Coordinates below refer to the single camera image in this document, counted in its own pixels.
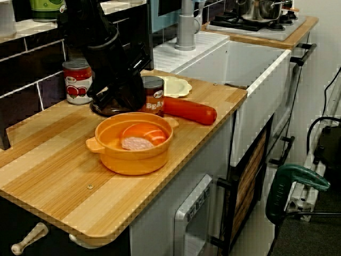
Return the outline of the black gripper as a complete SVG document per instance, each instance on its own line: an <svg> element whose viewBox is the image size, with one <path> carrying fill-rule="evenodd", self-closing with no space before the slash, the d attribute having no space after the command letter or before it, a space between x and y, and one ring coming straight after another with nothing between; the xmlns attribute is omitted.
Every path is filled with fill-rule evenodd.
<svg viewBox="0 0 341 256"><path fill-rule="evenodd" d="M95 41L85 46L85 58L95 73L87 91L93 105L106 107L114 99L113 92L106 87L111 84L117 87L115 99L120 106L131 111L138 111L144 106L143 80L141 76L134 76L151 62L144 43L138 43L126 52L118 29L113 28L103 42Z"/></svg>

